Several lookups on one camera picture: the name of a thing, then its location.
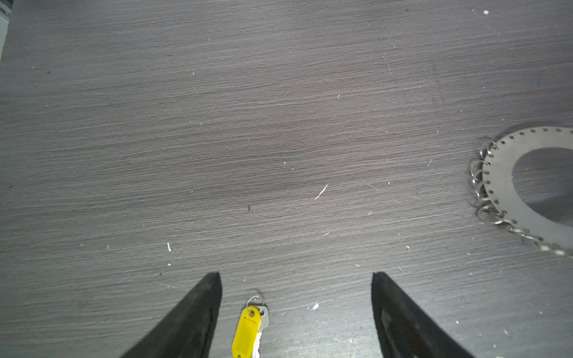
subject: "yellow key tag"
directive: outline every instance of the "yellow key tag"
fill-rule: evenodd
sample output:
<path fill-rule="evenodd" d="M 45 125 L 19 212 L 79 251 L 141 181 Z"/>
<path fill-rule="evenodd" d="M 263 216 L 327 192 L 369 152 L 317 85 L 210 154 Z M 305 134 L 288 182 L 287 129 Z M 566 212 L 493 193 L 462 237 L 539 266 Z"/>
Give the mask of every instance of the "yellow key tag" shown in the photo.
<path fill-rule="evenodd" d="M 261 313 L 258 308 L 249 306 L 241 313 L 235 339 L 231 346 L 234 358 L 250 358 L 254 342 L 257 340 L 258 328 L 261 325 Z"/>

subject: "metal ring plate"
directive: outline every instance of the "metal ring plate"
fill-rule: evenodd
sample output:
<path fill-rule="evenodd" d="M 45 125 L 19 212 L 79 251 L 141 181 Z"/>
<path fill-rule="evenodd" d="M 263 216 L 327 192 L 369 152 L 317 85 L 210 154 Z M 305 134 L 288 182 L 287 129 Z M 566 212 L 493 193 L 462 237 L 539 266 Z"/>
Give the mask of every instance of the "metal ring plate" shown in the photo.
<path fill-rule="evenodd" d="M 573 150 L 573 129 L 561 127 L 526 128 L 511 133 L 492 147 L 493 157 L 486 157 L 489 174 L 482 173 L 485 189 L 492 205 L 500 213 L 507 213 L 512 226 L 541 238 L 554 249 L 573 249 L 573 227 L 551 221 L 533 211 L 517 194 L 511 179 L 513 167 L 525 154 L 543 148 Z"/>

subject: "keychain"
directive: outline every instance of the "keychain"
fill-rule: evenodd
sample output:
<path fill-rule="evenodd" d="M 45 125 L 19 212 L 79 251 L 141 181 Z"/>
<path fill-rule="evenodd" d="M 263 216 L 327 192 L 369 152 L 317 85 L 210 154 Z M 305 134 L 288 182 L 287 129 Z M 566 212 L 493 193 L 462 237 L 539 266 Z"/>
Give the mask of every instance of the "keychain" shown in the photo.
<path fill-rule="evenodd" d="M 261 304 L 252 304 L 256 298 L 260 298 Z M 265 299 L 260 296 L 251 297 L 241 312 L 235 339 L 231 346 L 234 358 L 259 358 L 258 347 L 260 345 L 262 330 L 269 325 L 269 310 L 265 306 Z"/>

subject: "wood grain surface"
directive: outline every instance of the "wood grain surface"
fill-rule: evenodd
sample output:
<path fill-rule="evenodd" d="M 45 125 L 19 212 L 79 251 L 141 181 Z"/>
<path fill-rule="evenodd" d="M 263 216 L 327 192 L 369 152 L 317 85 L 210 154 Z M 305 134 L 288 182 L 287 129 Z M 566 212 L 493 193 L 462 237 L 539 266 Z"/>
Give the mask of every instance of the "wood grain surface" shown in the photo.
<path fill-rule="evenodd" d="M 0 356 L 117 357 L 219 271 L 211 357 L 257 292 L 263 358 L 381 357 L 386 271 L 477 357 L 570 357 L 573 260 L 481 224 L 467 165 L 487 138 L 573 126 L 572 10 L 16 1 Z"/>

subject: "white debris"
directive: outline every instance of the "white debris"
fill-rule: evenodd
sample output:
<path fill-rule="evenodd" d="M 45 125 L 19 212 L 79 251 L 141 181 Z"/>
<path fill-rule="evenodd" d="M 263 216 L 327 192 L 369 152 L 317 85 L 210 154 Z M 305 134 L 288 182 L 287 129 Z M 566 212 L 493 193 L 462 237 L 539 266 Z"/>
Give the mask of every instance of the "white debris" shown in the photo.
<path fill-rule="evenodd" d="M 324 193 L 324 191 L 326 190 L 326 187 L 327 187 L 327 186 L 328 186 L 328 184 L 326 184 L 326 186 L 324 187 L 324 189 L 319 193 L 319 196 L 317 196 L 317 197 L 315 198 L 315 200 L 318 199 L 318 198 L 322 195 L 322 193 Z"/>

